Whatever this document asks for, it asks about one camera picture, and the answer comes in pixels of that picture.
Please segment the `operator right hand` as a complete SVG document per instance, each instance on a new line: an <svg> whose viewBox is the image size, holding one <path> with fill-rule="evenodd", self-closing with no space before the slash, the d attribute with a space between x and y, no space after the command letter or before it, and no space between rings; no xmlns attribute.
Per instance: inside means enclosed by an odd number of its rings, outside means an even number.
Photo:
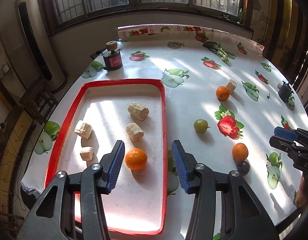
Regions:
<svg viewBox="0 0 308 240"><path fill-rule="evenodd" d="M294 204L297 208L305 209L308 205L308 174L303 173L298 192L296 193L296 198Z"/></svg>

